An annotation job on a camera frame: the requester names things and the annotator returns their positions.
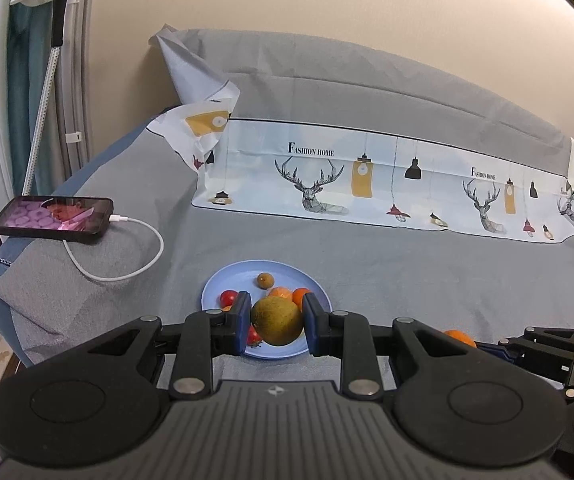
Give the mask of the red cherry tomato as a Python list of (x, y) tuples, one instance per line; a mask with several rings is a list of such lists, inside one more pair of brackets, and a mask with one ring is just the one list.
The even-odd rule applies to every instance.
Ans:
[(247, 336), (247, 346), (251, 348), (257, 347), (259, 344), (262, 344), (262, 337), (259, 333), (255, 330), (253, 325), (249, 326), (248, 336)]
[(220, 295), (220, 307), (233, 306), (237, 296), (238, 292), (236, 292), (236, 290), (224, 290)]

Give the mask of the plastic orange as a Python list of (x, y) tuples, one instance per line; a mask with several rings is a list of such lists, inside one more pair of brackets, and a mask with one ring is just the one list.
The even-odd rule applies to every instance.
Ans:
[(267, 294), (269, 297), (278, 297), (282, 299), (292, 300), (292, 291), (284, 286), (273, 287)]

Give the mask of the black smartphone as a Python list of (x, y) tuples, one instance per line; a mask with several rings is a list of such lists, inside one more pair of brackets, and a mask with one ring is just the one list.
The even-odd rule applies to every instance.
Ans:
[(0, 235), (93, 243), (108, 230), (113, 200), (104, 197), (15, 197), (0, 212)]

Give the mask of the mandarin orange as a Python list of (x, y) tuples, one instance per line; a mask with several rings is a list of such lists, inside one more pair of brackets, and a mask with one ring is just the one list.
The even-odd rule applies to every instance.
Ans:
[(463, 344), (466, 344), (469, 347), (472, 348), (477, 347), (477, 344), (473, 340), (473, 338), (470, 337), (468, 334), (462, 332), (461, 330), (446, 330), (444, 334), (462, 342)]
[(304, 296), (309, 294), (311, 291), (305, 287), (300, 287), (292, 292), (292, 301), (299, 307), (300, 310), (303, 309), (303, 299)]

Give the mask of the deer print white cloth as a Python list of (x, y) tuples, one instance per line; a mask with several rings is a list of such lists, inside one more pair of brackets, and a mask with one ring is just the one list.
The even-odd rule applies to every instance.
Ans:
[(150, 122), (201, 208), (560, 243), (574, 140), (407, 58), (310, 36), (161, 29), (180, 105)]

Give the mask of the blue plastic plate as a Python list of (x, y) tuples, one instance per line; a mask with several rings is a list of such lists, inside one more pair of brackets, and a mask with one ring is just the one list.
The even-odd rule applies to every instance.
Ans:
[[(258, 259), (238, 261), (216, 271), (202, 289), (200, 307), (202, 310), (225, 309), (228, 306), (227, 299), (232, 298), (231, 290), (247, 292), (252, 304), (255, 304), (275, 288), (288, 290), (292, 294), (296, 290), (307, 289), (315, 295), (325, 311), (332, 310), (325, 289), (314, 278), (287, 263)], [(308, 345), (304, 332), (301, 332), (293, 342), (279, 347), (254, 338), (254, 343), (247, 346), (244, 355), (259, 360), (277, 361), (305, 353), (308, 353)]]

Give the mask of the grey sofa cover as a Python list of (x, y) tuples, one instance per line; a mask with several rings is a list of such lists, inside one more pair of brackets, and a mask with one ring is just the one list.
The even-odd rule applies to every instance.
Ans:
[(197, 207), (196, 174), (150, 122), (60, 188), (110, 198), (123, 223), (90, 245), (2, 244), (0, 333), (26, 364), (144, 315), (182, 322), (216, 271), (255, 259), (302, 270), (335, 309), (374, 323), (410, 316), (481, 339), (574, 327), (574, 235), (543, 244)]

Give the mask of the yellow green longan fruit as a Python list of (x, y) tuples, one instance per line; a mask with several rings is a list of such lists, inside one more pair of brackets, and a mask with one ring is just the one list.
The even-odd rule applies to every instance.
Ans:
[(262, 341), (272, 346), (285, 346), (303, 330), (303, 314), (291, 300), (267, 296), (257, 301), (250, 311), (251, 324)]

